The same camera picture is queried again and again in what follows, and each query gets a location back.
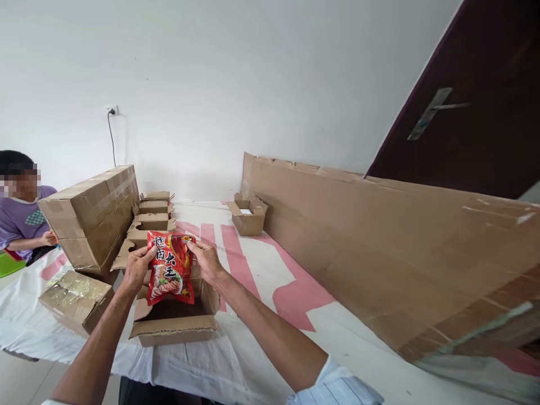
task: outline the floor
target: floor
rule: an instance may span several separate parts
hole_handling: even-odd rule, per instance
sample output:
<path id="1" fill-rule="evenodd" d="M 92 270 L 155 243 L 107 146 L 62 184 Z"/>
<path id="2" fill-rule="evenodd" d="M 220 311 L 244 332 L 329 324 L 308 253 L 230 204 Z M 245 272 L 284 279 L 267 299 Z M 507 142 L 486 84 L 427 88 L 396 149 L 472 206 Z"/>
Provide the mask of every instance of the floor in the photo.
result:
<path id="1" fill-rule="evenodd" d="M 20 272 L 0 278 L 0 290 L 4 289 Z M 68 365 L 39 360 L 29 362 L 0 352 L 1 402 L 10 405 L 39 405 L 49 399 L 56 385 L 68 369 Z M 111 376 L 103 405 L 118 404 L 120 377 Z"/>

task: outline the person's left hand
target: person's left hand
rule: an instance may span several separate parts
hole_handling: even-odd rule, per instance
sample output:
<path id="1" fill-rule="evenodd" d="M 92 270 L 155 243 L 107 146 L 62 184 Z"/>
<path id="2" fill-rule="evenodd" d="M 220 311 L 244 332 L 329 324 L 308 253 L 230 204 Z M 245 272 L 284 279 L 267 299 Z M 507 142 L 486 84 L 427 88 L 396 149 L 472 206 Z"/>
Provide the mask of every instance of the person's left hand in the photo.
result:
<path id="1" fill-rule="evenodd" d="M 141 289 L 142 282 L 145 279 L 146 272 L 148 271 L 148 265 L 156 255 L 157 251 L 158 249 L 156 246 L 152 247 L 150 250 L 145 246 L 131 252 L 128 257 L 128 264 L 125 268 L 124 280 L 122 280 L 120 287 L 126 288 L 133 296 L 137 295 Z"/>

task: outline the snack package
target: snack package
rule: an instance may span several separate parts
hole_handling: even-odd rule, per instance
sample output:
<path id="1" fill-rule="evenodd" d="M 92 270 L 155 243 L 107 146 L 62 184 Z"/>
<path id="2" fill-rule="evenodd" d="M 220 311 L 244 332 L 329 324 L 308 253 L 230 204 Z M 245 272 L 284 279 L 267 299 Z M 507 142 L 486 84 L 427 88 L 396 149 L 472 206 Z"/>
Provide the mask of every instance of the snack package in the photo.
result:
<path id="1" fill-rule="evenodd" d="M 148 249 L 157 246 L 156 257 L 150 262 L 148 305 L 157 304 L 166 294 L 187 304 L 195 303 L 190 280 L 193 253 L 184 243 L 188 240 L 195 243 L 195 237 L 191 235 L 148 231 Z"/>

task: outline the door handle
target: door handle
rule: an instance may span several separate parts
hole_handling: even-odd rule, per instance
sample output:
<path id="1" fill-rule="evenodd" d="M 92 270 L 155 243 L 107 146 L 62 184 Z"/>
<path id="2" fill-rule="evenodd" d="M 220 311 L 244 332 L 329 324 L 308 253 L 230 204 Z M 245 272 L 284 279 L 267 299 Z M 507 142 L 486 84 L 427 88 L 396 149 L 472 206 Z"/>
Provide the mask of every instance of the door handle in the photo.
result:
<path id="1" fill-rule="evenodd" d="M 468 107 L 471 103 L 461 103 L 461 104 L 443 104 L 442 106 L 431 107 L 432 110 L 450 110 L 454 108 Z"/>
<path id="2" fill-rule="evenodd" d="M 443 87 L 437 90 L 437 93 L 435 93 L 435 96 L 433 97 L 426 110 L 416 123 L 412 132 L 407 137 L 408 141 L 417 141 L 418 139 L 420 139 L 420 137 L 430 124 L 431 120 L 433 120 L 433 118 L 435 117 L 435 114 L 437 114 L 437 111 L 452 110 L 456 108 L 468 107 L 471 105 L 471 103 L 443 104 L 452 92 L 452 89 L 453 87 Z"/>

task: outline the white tablecloth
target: white tablecloth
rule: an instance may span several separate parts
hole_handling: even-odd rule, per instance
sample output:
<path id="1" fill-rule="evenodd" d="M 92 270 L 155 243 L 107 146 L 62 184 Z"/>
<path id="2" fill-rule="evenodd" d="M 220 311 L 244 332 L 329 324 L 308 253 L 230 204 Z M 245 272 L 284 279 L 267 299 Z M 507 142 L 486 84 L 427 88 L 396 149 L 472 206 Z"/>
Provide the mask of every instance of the white tablecloth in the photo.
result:
<path id="1" fill-rule="evenodd" d="M 378 390 L 387 404 L 510 403 L 402 360 L 271 238 L 238 236 L 224 203 L 176 203 L 174 216 L 178 230 L 214 242 L 228 271 Z M 22 270 L 20 278 L 0 292 L 1 348 L 62 363 L 73 361 L 85 339 L 57 323 L 38 303 L 47 282 L 65 263 L 65 254 L 55 250 Z M 128 340 L 132 307 L 112 373 L 223 403 L 283 403 L 292 390 L 243 322 L 225 304 L 216 319 L 219 337 L 211 341 L 143 348 L 138 339 Z"/>

